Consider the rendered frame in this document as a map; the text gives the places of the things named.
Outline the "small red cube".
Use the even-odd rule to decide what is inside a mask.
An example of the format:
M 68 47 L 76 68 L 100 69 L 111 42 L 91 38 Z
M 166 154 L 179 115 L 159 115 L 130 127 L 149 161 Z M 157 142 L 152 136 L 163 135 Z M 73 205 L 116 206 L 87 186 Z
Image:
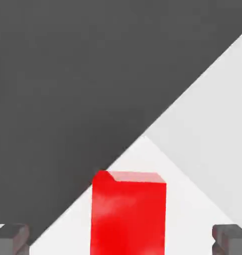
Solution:
M 98 171 L 90 255 L 165 255 L 166 191 L 154 172 Z

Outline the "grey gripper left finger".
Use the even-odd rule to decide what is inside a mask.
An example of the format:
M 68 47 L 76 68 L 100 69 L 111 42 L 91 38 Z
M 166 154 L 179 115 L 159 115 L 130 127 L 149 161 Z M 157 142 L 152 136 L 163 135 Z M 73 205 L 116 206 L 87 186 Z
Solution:
M 0 228 L 0 255 L 29 255 L 28 238 L 28 225 L 3 225 Z

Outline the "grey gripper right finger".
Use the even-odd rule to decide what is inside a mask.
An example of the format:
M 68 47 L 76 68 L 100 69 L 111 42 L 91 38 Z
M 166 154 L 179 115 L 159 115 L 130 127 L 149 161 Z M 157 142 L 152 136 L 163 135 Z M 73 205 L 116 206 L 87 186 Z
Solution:
M 242 255 L 242 228 L 236 224 L 213 225 L 212 255 Z

